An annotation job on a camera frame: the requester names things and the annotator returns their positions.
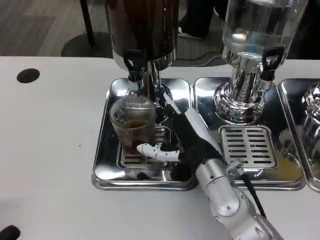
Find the stainless steel drip tray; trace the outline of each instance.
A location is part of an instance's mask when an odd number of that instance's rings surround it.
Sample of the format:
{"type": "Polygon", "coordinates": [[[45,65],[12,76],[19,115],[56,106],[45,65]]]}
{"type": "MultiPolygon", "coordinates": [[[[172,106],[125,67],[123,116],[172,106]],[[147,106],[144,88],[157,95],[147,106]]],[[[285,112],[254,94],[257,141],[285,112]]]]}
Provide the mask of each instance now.
{"type": "MultiPolygon", "coordinates": [[[[304,175],[277,88],[265,95],[261,118],[254,125],[226,125],[216,114],[213,97],[228,77],[204,77],[193,86],[195,108],[223,149],[226,162],[240,160],[256,189],[299,190],[304,175]]],[[[241,180],[235,183],[245,188],[241,180]]]]}
{"type": "Polygon", "coordinates": [[[307,116],[303,96],[320,79],[285,79],[278,85],[283,109],[308,186],[320,192],[320,124],[307,116]]]}
{"type": "MultiPolygon", "coordinates": [[[[170,91],[173,101],[182,112],[192,107],[191,88],[183,79],[162,78],[162,85],[170,91]]],[[[127,78],[113,81],[106,96],[100,128],[92,183],[102,190],[174,190],[192,189],[197,180],[188,169],[173,163],[141,160],[139,155],[128,155],[122,151],[117,135],[109,119],[110,107],[129,89],[127,78]]],[[[155,137],[158,143],[169,143],[173,134],[166,123],[156,126],[155,137]]]]}

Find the white table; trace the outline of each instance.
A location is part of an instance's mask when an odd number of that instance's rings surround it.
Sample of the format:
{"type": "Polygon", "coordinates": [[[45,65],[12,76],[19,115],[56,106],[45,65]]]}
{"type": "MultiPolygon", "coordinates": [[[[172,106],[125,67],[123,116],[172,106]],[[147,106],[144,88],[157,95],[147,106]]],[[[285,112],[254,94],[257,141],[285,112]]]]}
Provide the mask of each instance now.
{"type": "MultiPolygon", "coordinates": [[[[162,77],[191,83],[230,71],[227,65],[171,67],[162,77]]],[[[111,59],[0,57],[0,229],[15,224],[21,240],[225,239],[199,187],[101,191],[92,185],[106,92],[127,75],[111,59]],[[19,83],[26,68],[38,69],[40,78],[19,83]]],[[[277,82],[317,77],[320,61],[287,60],[276,72],[277,82]]],[[[319,193],[305,187],[258,195],[285,239],[319,239],[319,193]]]]}

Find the white robotic finger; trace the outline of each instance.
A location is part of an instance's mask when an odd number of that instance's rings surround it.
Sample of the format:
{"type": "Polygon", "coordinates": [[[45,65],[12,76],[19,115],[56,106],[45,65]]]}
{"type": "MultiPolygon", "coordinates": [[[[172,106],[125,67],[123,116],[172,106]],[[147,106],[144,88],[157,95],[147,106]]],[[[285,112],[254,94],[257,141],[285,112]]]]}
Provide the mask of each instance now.
{"type": "Polygon", "coordinates": [[[144,143],[136,147],[139,153],[161,162],[179,162],[179,151],[161,151],[159,145],[144,143]]]}

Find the drip tray grate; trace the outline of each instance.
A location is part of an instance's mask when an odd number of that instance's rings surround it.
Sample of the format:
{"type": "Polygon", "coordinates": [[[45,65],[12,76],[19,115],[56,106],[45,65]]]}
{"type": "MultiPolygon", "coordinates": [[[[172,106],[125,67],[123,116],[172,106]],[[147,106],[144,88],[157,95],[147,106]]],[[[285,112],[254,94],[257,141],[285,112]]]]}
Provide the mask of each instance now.
{"type": "MultiPolygon", "coordinates": [[[[169,144],[172,140],[171,130],[167,126],[156,126],[155,127],[155,141],[157,144],[169,144]]],[[[121,145],[119,145],[118,150],[119,167],[122,168],[165,168],[167,167],[167,162],[157,161],[151,157],[146,157],[142,154],[128,154],[122,150],[121,145]]]]}
{"type": "Polygon", "coordinates": [[[224,125],[219,129],[224,159],[238,160],[243,168],[265,169],[277,165],[270,130],[266,126],[224,125]]]}

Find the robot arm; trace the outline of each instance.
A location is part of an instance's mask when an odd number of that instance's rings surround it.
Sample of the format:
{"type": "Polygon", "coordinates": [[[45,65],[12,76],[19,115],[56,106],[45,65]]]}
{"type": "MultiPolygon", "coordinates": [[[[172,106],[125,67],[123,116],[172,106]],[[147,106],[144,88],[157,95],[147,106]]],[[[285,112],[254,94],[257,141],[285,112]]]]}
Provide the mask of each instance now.
{"type": "Polygon", "coordinates": [[[194,108],[177,110],[165,97],[165,112],[180,143],[180,152],[161,152],[159,147],[141,144],[138,151],[161,161],[180,161],[197,177],[210,200],[214,219],[224,225],[232,240],[283,240],[269,221],[256,213],[251,200],[232,184],[219,145],[194,108]]]}

